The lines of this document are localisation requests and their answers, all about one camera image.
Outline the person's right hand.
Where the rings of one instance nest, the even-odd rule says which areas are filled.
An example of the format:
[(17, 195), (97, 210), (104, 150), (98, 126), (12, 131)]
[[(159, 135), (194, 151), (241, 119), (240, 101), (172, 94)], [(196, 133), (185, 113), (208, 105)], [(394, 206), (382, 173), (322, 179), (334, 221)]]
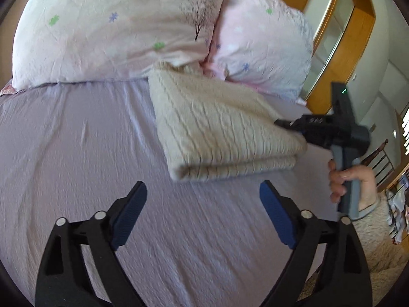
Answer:
[(330, 199), (333, 203), (339, 203), (347, 193), (346, 182), (360, 181), (359, 210), (362, 211), (377, 202), (377, 184), (371, 168), (357, 165), (347, 170), (336, 170), (333, 159), (328, 162), (328, 179), (331, 189)]

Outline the beige fuzzy sleeve forearm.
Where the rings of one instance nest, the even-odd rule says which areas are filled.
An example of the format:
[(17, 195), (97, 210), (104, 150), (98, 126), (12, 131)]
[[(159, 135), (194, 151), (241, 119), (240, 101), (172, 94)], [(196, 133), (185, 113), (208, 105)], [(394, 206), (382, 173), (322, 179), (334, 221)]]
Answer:
[(354, 222), (369, 268), (374, 305), (384, 298), (408, 263), (408, 252), (390, 238), (387, 217), (388, 204), (386, 196), (381, 193), (377, 207)]

